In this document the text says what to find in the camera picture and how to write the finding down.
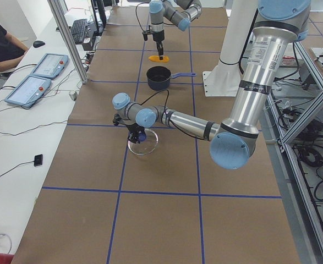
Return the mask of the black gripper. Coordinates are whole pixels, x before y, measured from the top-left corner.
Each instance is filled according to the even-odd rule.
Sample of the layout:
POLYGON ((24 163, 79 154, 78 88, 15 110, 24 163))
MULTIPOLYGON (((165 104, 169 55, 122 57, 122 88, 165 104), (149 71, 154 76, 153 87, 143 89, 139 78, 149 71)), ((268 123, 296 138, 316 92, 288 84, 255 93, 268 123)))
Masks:
POLYGON ((137 123, 127 124, 119 114, 115 114, 113 118, 113 125, 119 126, 120 124, 125 125, 129 130, 128 140, 131 143, 140 144, 145 138, 145 128, 139 126, 137 123))
POLYGON ((163 58, 162 41, 165 40, 165 31, 164 31, 163 25, 149 25, 147 30, 142 31, 142 35, 145 41, 147 41, 149 35, 152 35, 153 40, 156 42, 158 58, 159 60, 162 60, 163 58))

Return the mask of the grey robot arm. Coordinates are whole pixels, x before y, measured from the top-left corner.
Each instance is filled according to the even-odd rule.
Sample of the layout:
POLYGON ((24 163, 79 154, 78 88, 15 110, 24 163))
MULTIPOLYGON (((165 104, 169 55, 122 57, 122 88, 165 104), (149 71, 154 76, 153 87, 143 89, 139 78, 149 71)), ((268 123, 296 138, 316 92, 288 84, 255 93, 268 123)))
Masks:
POLYGON ((145 106, 126 93, 112 103, 114 124, 143 142, 146 128, 160 122, 210 142, 210 156, 225 169, 244 166, 255 151, 257 123, 289 43, 305 39, 310 1, 234 1, 218 65, 204 72, 206 96, 231 96, 234 104, 220 124, 166 106, 145 106))
POLYGON ((181 7, 183 11, 176 9, 172 1, 150 1, 149 14, 150 25, 146 30, 142 31, 145 41, 148 36, 152 35, 156 43, 158 51, 158 58, 160 61, 164 60, 163 41, 165 40, 164 18, 166 18, 172 25, 179 30, 185 31, 192 21, 199 18, 202 13, 202 4, 200 1, 174 1, 176 5, 181 7))

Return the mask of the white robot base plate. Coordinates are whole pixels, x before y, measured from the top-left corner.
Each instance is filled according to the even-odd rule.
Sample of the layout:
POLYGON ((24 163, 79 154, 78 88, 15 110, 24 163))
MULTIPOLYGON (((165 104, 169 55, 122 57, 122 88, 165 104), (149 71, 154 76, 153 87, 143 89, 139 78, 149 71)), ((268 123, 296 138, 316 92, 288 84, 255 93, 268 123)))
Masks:
POLYGON ((202 80, 206 97, 235 97, 241 81, 239 65, 219 61, 212 71, 202 73, 202 80))

